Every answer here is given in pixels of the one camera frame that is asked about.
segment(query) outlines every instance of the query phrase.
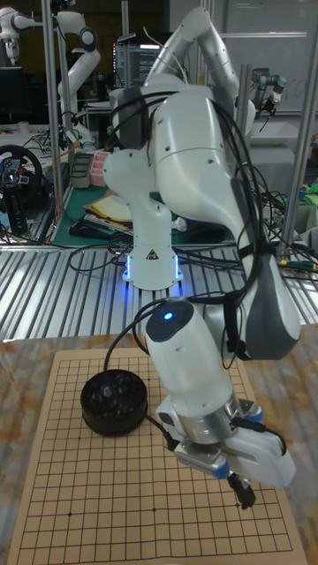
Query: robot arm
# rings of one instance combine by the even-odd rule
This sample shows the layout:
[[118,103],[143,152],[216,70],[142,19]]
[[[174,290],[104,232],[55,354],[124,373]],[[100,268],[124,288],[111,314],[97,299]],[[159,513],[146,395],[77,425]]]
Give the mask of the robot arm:
[[[73,5],[74,0],[65,0],[65,6]],[[36,27],[42,27],[42,18],[37,16],[25,16],[13,8],[0,10],[0,25],[2,32],[0,40],[5,42],[5,48],[11,63],[15,65],[19,61],[19,34],[31,31]],[[96,49],[97,34],[87,27],[84,17],[77,12],[59,12],[53,16],[54,29],[60,30],[62,34],[77,34],[84,53],[68,72],[71,109],[74,115],[78,112],[77,92],[81,85],[87,80],[94,68],[98,65],[101,55]],[[64,99],[62,96],[62,84],[58,85],[58,93],[61,98],[61,113],[64,112]],[[76,129],[81,137],[91,140],[91,136],[81,124]]]
[[[206,18],[205,11],[195,9],[189,26],[193,13]],[[149,319],[146,339],[170,394],[156,414],[178,443],[176,456],[227,478],[246,508],[254,503],[248,480],[284,488],[295,467],[284,440],[262,423],[260,407],[236,397],[222,359],[282,358],[299,340],[300,324],[263,233],[261,206],[247,179],[241,182],[229,171],[224,110],[210,89],[186,85],[171,72],[171,67],[177,69],[171,52],[182,58],[196,37],[193,28],[186,34],[187,29],[181,25],[171,36],[142,89],[119,93],[114,125],[129,148],[107,157],[103,175],[132,210],[134,261],[151,234],[140,205],[150,192],[159,192],[166,208],[177,215],[226,226],[237,242],[246,274],[243,288],[218,298],[167,301]],[[201,40],[213,29],[208,25]],[[227,64],[224,56],[221,68]],[[232,99],[235,84],[232,79]],[[156,97],[147,121],[142,103]],[[146,187],[138,201],[140,184]],[[145,227],[142,234],[140,226]]]
[[[282,101],[282,93],[287,84],[284,77],[274,74],[272,69],[254,69],[252,80],[257,84],[256,94],[253,100],[256,108],[256,119],[265,110],[270,116],[276,112],[277,105]],[[268,99],[264,103],[264,96],[268,87],[273,87]]]
[[153,143],[165,204],[227,226],[247,279],[243,291],[207,299],[204,310],[181,300],[153,313],[148,350],[170,393],[157,416],[179,441],[175,454],[183,463],[227,478],[243,494],[238,476],[283,488],[295,472],[284,441],[263,426],[258,406],[235,396],[221,358],[283,357],[299,339],[299,316],[262,229],[255,231],[259,211],[227,169],[213,102],[186,90],[168,98],[155,113]]
[[178,62],[184,61],[187,52],[197,41],[202,55],[217,86],[224,87],[236,100],[239,94],[239,79],[234,71],[227,49],[214,28],[208,11],[204,8],[191,10],[180,26],[164,44],[160,56],[156,59],[148,82],[157,74],[178,72]]
[[42,27],[42,18],[25,16],[13,8],[2,8],[0,26],[2,30],[0,40],[4,41],[7,56],[14,66],[19,61],[19,35],[36,27]]

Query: desk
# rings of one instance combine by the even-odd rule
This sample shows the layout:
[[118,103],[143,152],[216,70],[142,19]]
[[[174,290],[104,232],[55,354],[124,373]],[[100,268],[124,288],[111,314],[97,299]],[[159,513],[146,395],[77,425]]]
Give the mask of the desk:
[[[34,433],[53,357],[58,350],[104,349],[113,336],[0,343],[0,565],[18,514]],[[318,325],[304,326],[280,362],[246,364],[256,400],[288,442],[297,475],[287,490],[309,565],[318,562]],[[134,346],[130,336],[122,347]]]

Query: wooden go board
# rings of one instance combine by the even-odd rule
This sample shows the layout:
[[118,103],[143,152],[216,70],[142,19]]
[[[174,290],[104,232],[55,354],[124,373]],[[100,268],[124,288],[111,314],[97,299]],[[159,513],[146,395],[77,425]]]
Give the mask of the wooden go board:
[[[117,438],[88,429],[80,392],[104,357],[103,350],[55,356],[8,565],[305,564],[284,492],[254,484],[257,502],[242,510],[227,481],[179,463],[149,422]],[[151,360],[115,349],[110,367],[145,381],[154,415],[166,391]],[[253,398],[242,364],[230,376],[239,397]]]

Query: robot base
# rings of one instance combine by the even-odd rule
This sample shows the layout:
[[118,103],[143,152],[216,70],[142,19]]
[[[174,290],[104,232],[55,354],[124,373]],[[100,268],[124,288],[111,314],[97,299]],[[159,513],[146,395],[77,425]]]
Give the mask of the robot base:
[[127,256],[126,268],[123,274],[124,281],[142,290],[163,290],[183,279],[178,267],[178,256],[171,249],[157,248],[149,250],[149,245],[134,247]]

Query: robot warning label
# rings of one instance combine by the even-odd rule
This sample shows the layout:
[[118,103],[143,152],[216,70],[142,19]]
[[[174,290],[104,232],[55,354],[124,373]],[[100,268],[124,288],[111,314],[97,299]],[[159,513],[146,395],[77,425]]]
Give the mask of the robot warning label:
[[147,255],[146,259],[154,260],[154,259],[159,259],[159,257],[154,251],[154,249],[152,249],[151,252]]

